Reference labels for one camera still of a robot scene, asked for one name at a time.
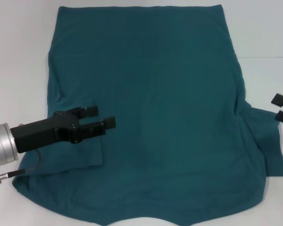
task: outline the robotic arm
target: robotic arm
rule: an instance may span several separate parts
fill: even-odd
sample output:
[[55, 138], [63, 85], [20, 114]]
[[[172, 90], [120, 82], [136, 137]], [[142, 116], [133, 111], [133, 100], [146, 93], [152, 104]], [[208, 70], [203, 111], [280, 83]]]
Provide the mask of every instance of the robotic arm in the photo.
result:
[[[8, 124], [0, 125], [0, 166], [18, 160], [18, 153], [37, 150], [40, 147], [60, 141], [73, 144], [82, 140], [106, 134], [107, 129], [116, 127], [115, 117], [103, 121], [80, 125], [79, 120], [98, 115], [98, 107], [78, 107], [69, 111], [55, 112], [45, 120], [33, 122], [18, 127], [9, 128]], [[0, 174], [2, 179], [11, 178], [25, 173], [17, 170]]]

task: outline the white background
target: white background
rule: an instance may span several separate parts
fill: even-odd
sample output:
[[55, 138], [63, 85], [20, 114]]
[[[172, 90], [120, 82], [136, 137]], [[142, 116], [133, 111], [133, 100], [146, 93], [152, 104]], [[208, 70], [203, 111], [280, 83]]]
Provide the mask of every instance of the white background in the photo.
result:
[[[247, 100], [277, 112], [270, 104], [283, 94], [283, 0], [0, 0], [0, 123], [11, 127], [46, 117], [47, 54], [59, 6], [212, 6], [222, 4], [242, 67]], [[283, 152], [283, 125], [280, 126]], [[1, 166], [15, 170], [19, 162]], [[0, 226], [94, 226], [53, 213], [16, 192], [11, 180], [0, 185]], [[139, 218], [114, 226], [171, 226]], [[283, 178], [269, 178], [258, 206], [200, 226], [283, 226]]]

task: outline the teal fabric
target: teal fabric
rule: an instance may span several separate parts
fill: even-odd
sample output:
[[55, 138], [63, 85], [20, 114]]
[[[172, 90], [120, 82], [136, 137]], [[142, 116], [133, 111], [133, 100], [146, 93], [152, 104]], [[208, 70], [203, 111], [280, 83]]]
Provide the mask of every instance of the teal fabric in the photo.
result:
[[[222, 6], [60, 7], [49, 52], [48, 116], [97, 105], [117, 127], [41, 149], [15, 188], [102, 226], [138, 217], [180, 226], [262, 201], [283, 176], [274, 114], [245, 101]], [[20, 165], [34, 165], [27, 153]]]

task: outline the cable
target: cable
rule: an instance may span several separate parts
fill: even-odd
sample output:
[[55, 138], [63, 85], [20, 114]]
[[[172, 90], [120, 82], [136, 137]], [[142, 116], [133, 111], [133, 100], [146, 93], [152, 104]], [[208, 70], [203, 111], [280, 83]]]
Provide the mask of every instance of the cable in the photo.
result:
[[41, 153], [39, 152], [39, 150], [36, 149], [35, 151], [37, 152], [37, 154], [39, 156], [39, 160], [38, 160], [37, 164], [35, 166], [31, 167], [31, 168], [28, 168], [28, 169], [20, 169], [20, 170], [9, 172], [9, 173], [7, 173], [8, 178], [12, 178], [12, 177], [24, 174], [24, 173], [34, 171], [41, 164], [41, 159], [42, 159]]

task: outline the teal cloth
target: teal cloth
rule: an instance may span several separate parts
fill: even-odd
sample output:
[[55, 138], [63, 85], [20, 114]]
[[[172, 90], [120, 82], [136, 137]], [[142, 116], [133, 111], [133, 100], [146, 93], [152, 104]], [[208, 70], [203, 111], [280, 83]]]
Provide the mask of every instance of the teal cloth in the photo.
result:
[[[13, 181], [33, 202], [102, 226], [138, 217], [180, 226], [262, 201], [283, 176], [278, 122], [245, 101], [222, 6], [60, 7], [48, 116], [97, 105], [107, 134], [40, 149]], [[26, 153], [20, 168], [37, 161]]]

